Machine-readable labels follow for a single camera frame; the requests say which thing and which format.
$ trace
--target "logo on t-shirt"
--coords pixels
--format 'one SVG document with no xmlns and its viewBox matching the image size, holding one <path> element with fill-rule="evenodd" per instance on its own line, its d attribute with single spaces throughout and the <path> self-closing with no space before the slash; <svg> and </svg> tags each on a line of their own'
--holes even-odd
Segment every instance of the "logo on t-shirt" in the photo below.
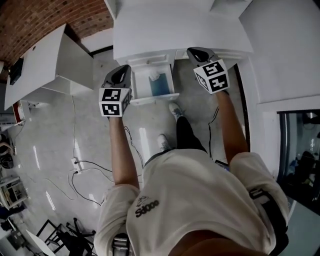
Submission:
<svg viewBox="0 0 320 256">
<path fill-rule="evenodd" d="M 150 197 L 143 195 L 139 197 L 137 200 L 136 207 L 139 207 L 139 208 L 135 211 L 135 216 L 139 218 L 140 216 L 150 212 L 152 209 L 154 209 L 158 205 L 159 205 L 158 200 L 152 201 Z"/>
</svg>

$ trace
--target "blue object in drawer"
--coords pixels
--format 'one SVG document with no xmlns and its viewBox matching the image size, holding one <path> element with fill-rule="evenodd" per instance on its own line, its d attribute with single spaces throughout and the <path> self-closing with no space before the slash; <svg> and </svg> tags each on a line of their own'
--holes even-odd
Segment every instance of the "blue object in drawer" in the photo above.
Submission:
<svg viewBox="0 0 320 256">
<path fill-rule="evenodd" d="M 166 74 L 160 74 L 160 77 L 152 81 L 149 77 L 149 83 L 151 86 L 152 96 L 160 96 L 160 95 L 167 95 L 170 94 L 167 76 Z"/>
</svg>

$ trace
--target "white cabinet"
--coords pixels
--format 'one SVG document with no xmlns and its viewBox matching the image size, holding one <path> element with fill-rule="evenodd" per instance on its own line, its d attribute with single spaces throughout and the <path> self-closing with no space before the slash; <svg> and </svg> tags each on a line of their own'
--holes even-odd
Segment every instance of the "white cabinet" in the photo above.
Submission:
<svg viewBox="0 0 320 256">
<path fill-rule="evenodd" d="M 19 100 L 45 106 L 59 93 L 93 89 L 93 58 L 64 33 L 65 27 L 46 35 L 22 56 L 21 76 L 13 85 L 8 77 L 5 109 Z"/>
</svg>

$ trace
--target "shoe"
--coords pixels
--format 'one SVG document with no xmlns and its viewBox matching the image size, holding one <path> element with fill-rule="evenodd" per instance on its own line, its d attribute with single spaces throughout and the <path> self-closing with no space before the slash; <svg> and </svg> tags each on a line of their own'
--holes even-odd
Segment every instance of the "shoe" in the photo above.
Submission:
<svg viewBox="0 0 320 256">
<path fill-rule="evenodd" d="M 158 146 L 159 146 L 161 152 L 172 149 L 169 142 L 168 142 L 166 135 L 160 134 L 158 136 L 158 138 L 156 139 L 156 141 L 158 142 Z"/>
<path fill-rule="evenodd" d="M 180 107 L 176 103 L 170 103 L 169 104 L 169 109 L 174 116 L 175 120 L 177 121 L 179 117 L 183 117 L 184 115 L 182 114 L 182 111 Z"/>
</svg>

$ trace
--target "black pants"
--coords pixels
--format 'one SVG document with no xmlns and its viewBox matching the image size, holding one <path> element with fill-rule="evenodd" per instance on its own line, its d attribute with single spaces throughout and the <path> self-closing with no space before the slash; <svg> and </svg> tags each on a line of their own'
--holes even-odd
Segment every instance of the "black pants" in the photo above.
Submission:
<svg viewBox="0 0 320 256">
<path fill-rule="evenodd" d="M 205 148 L 201 145 L 199 139 L 194 135 L 194 131 L 192 130 L 190 123 L 184 116 L 179 117 L 176 122 L 176 148 L 178 150 L 202 150 L 207 153 Z M 146 166 L 151 160 L 169 152 L 170 150 L 171 149 L 168 149 L 151 156 L 144 166 Z"/>
</svg>

